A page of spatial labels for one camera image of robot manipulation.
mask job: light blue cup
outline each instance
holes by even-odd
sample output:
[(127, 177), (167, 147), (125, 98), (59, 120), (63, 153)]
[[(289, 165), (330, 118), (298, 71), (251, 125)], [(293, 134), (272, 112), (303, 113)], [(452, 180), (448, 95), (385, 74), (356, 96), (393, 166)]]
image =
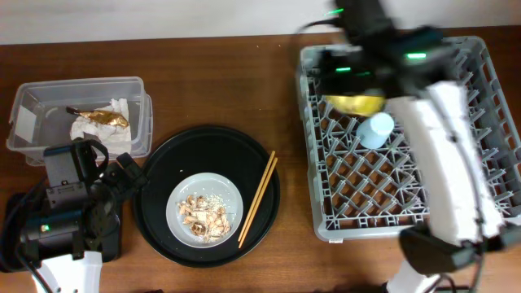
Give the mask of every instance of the light blue cup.
[(368, 149), (377, 149), (383, 146), (394, 129), (394, 120), (384, 112), (380, 112), (365, 120), (358, 126), (357, 136), (360, 144)]

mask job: brown wooden surface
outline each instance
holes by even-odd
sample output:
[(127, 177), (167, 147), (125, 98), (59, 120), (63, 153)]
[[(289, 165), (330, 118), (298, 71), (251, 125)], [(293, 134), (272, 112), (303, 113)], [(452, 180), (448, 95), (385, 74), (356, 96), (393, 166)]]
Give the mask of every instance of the brown wooden surface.
[[(521, 129), (521, 27), (451, 29), (481, 36), (490, 49), (510, 111)], [(308, 35), (302, 44), (325, 44), (331, 35)], [(138, 76), (152, 97), (153, 147), (194, 125), (217, 124), (251, 135), (276, 150), (282, 199), (277, 220), (252, 252), (215, 269), (191, 269), (156, 253), (125, 205), (123, 256), (103, 266), (101, 292), (330, 291), (360, 282), (381, 283), (403, 260), (394, 238), (324, 243), (315, 236), (302, 124), (287, 36), (168, 39), (0, 46), (0, 138), (17, 87), (31, 81)], [(0, 149), (0, 217), (11, 194), (44, 174), (19, 153)], [(457, 274), (466, 284), (472, 269)], [(521, 248), (488, 256), (482, 292), (521, 286)], [(0, 273), (1, 292), (33, 292), (28, 273)]]

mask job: white label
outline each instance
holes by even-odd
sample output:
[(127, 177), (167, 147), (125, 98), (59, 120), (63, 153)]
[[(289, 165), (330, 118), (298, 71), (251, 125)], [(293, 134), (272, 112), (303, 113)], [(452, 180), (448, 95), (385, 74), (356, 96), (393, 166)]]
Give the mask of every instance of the white label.
[(18, 109), (18, 118), (16, 118), (15, 135), (29, 143), (33, 142), (35, 124), (36, 115), (27, 110), (27, 108), (20, 106)]
[(342, 243), (344, 243), (344, 240), (343, 239), (329, 239), (329, 243), (342, 244)]

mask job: white napkin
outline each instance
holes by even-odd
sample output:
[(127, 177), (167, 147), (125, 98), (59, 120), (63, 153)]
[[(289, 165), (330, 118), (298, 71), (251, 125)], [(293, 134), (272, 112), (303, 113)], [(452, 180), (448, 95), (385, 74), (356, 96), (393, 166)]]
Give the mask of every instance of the white napkin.
[[(119, 100), (112, 99), (110, 106), (101, 107), (96, 110), (106, 110), (121, 113), (129, 121), (129, 105), (126, 98)], [(78, 116), (72, 123), (71, 139), (83, 138), (84, 133), (94, 135), (99, 138), (101, 143), (108, 149), (109, 154), (120, 155), (125, 152), (130, 153), (130, 124), (128, 127), (101, 125), (82, 116)]]

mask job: gold foil object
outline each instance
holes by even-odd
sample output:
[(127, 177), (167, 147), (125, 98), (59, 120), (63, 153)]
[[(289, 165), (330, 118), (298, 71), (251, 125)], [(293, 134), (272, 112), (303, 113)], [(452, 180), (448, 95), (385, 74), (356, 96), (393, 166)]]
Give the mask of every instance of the gold foil object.
[(129, 122), (123, 117), (123, 115), (121, 115), (121, 113), (105, 110), (80, 111), (71, 107), (67, 107), (67, 112), (83, 116), (103, 125), (121, 126), (123, 128), (129, 126)]
[(324, 99), (331, 103), (333, 107), (342, 113), (355, 114), (360, 116), (372, 116), (380, 112), (385, 104), (384, 97), (378, 96), (324, 96)]

